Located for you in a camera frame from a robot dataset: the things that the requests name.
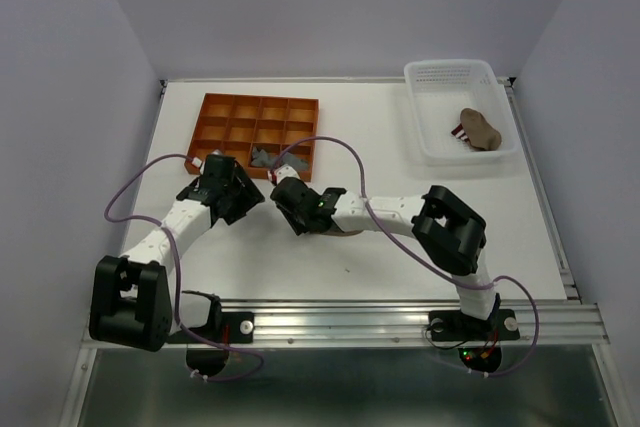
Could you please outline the grey sock pair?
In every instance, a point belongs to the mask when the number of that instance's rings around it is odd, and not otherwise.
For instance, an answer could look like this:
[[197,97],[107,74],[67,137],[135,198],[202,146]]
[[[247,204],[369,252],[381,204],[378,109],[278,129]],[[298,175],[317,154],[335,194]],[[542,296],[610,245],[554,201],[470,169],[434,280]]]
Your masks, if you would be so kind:
[[253,147],[251,152],[250,165],[256,168],[270,169],[273,166],[276,156],[265,149]]

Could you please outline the dark grey sock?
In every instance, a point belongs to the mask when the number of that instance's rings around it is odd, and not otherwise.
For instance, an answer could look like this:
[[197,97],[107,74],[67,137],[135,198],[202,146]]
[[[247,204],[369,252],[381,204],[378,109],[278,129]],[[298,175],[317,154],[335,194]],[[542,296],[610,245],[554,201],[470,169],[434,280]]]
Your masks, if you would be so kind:
[[289,165],[296,172],[306,172],[310,170],[310,163],[304,157],[291,152],[285,152],[281,155],[281,164]]

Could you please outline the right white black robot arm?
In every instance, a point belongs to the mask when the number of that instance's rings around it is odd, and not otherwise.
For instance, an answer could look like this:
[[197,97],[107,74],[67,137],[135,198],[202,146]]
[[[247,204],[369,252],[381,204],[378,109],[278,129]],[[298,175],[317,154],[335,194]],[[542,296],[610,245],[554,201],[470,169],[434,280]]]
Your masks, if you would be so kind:
[[482,337],[496,325],[499,296],[484,264],[484,219],[444,186],[422,196],[365,198],[344,188],[319,194],[302,180],[277,182],[271,200],[298,235],[382,232],[393,242],[412,238],[426,252],[434,272],[456,286],[456,327]]

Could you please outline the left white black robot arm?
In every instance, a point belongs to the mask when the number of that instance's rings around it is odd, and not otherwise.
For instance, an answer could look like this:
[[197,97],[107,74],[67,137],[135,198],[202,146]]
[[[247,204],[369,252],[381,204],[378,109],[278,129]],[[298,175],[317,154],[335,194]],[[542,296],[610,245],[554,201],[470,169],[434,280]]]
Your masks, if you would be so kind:
[[214,295],[199,294],[190,314],[182,315],[181,258],[216,223],[236,223],[265,198],[231,156],[211,153],[191,163],[199,175],[176,195],[162,219],[129,216],[151,224],[151,232],[124,253],[98,262],[89,317],[92,339],[155,352],[177,332],[196,341],[221,333]]

